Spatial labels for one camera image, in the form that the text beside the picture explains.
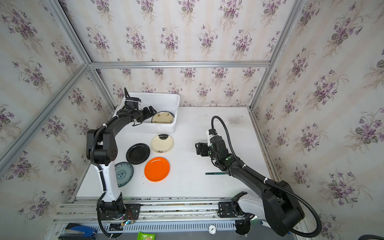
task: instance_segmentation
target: wall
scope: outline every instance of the wall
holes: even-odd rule
[[[0,155],[80,66],[44,1],[1,1]],[[87,166],[85,133],[109,117],[84,76],[0,176],[2,239],[42,239]]]
[[[321,217],[317,239],[384,236],[383,13],[382,0],[308,1],[258,103],[280,178]]]
[[[62,6],[92,61],[268,61],[293,2],[79,0]],[[263,72],[101,70],[116,105],[121,101],[116,91],[125,86],[178,93],[181,106],[247,106]]]

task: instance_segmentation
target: black plate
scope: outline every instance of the black plate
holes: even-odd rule
[[[130,164],[140,164],[145,162],[149,157],[149,147],[144,143],[138,143],[130,147],[127,151],[127,161]]]

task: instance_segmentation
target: orange plate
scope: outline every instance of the orange plate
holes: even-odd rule
[[[152,158],[144,168],[145,177],[152,182],[163,180],[168,173],[169,163],[163,157]]]

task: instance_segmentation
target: plate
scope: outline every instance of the plate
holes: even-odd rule
[[[151,141],[151,148],[157,153],[169,152],[173,147],[173,138],[167,134],[160,134]]]
[[[148,180],[158,182],[168,176],[169,169],[169,162],[165,158],[155,157],[145,166],[144,175]]]
[[[149,157],[150,149],[144,143],[138,143],[130,147],[127,151],[126,158],[130,164],[140,164],[145,162]]]
[[[151,123],[172,123],[174,120],[175,116],[173,113],[168,112],[168,111],[161,111],[157,112],[151,120]]]
[[[118,186],[126,185],[133,176],[133,167],[127,162],[119,162],[115,164],[116,180]]]

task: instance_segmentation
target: green package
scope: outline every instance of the green package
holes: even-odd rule
[[[137,240],[155,240],[156,234],[142,233],[139,232],[137,235]]]

